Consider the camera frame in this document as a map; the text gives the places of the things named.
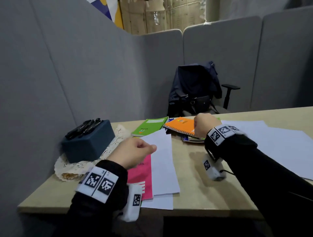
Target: orange notebook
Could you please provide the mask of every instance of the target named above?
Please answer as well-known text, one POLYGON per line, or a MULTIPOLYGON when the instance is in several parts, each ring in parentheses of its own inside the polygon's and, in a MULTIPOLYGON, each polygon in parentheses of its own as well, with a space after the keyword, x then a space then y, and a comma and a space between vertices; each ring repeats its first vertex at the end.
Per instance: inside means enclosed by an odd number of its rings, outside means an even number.
POLYGON ((187 134, 192 137, 195 136, 195 129, 193 127, 193 119, 179 117, 164 124, 164 127, 174 130, 179 133, 187 134))

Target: hand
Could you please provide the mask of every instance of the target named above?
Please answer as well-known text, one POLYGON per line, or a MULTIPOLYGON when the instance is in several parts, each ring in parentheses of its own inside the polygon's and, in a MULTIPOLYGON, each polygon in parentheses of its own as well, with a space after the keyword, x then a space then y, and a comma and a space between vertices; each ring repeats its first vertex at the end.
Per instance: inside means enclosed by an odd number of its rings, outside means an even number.
POLYGON ((114 161, 125 169, 130 169, 155 151, 156 145, 150 145, 140 138, 127 138, 115 148, 107 160, 114 161))
POLYGON ((206 138, 207 133, 222 122, 209 113, 200 113, 194 117, 195 137, 206 138))

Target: blue box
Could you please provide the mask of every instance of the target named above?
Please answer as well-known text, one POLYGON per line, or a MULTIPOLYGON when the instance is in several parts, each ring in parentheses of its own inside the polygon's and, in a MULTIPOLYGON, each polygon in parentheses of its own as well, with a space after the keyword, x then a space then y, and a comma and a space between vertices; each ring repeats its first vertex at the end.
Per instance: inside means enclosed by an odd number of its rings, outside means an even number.
POLYGON ((61 145, 70 163, 94 161, 99 159, 114 137, 110 121, 104 120, 92 133, 81 138, 68 140, 64 137, 61 145))

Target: table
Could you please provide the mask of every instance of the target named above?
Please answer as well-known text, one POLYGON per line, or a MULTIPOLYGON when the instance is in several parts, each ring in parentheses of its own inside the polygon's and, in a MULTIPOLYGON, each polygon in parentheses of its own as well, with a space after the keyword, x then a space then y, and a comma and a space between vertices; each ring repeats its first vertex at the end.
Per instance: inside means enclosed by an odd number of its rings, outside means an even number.
MULTIPOLYGON (((264 120, 270 127, 303 130, 313 138, 313 107, 288 108, 215 115, 223 120, 264 120)), ((112 123, 113 129, 122 124, 133 131, 143 121, 112 123)), ((141 215, 214 216, 262 218, 248 194, 233 175, 221 182, 210 180, 203 168, 206 155, 201 144, 183 143, 172 135, 173 161, 181 192, 174 194, 174 210, 142 208, 141 215)), ((224 161, 225 169, 230 170, 224 161)), ((48 178, 19 206, 23 213, 66 213, 78 182, 62 182, 55 175, 48 178)))

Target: person's left hand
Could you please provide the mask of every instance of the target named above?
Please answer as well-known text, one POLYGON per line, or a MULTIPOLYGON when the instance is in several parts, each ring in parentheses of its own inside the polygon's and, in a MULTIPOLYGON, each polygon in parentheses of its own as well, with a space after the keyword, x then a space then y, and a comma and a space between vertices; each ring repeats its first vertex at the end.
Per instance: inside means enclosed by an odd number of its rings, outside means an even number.
POLYGON ((115 148, 107 160, 114 161, 125 169, 130 169, 155 151, 156 145, 150 145, 140 138, 127 138, 115 148))

